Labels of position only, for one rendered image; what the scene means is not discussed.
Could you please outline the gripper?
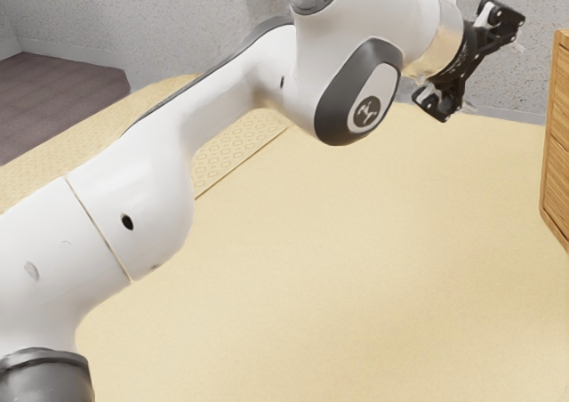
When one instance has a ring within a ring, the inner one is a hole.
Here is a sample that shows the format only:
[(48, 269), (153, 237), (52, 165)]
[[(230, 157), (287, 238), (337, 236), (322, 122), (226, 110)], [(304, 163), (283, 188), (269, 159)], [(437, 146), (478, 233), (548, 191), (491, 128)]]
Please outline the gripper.
[(438, 122), (446, 123), (464, 103), (466, 81), (474, 73), (475, 58), (497, 52), (517, 40), (525, 24), (521, 12), (498, 0), (481, 0), (474, 23), (463, 21), (463, 36), (458, 52), (439, 73), (418, 75), (413, 102)]

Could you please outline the wooden drawer cabinet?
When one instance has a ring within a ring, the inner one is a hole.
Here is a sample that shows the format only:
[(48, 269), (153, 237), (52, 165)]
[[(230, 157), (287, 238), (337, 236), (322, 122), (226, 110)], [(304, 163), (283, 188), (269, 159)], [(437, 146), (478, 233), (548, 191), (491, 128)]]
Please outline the wooden drawer cabinet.
[(569, 253), (569, 28), (553, 39), (539, 209)]

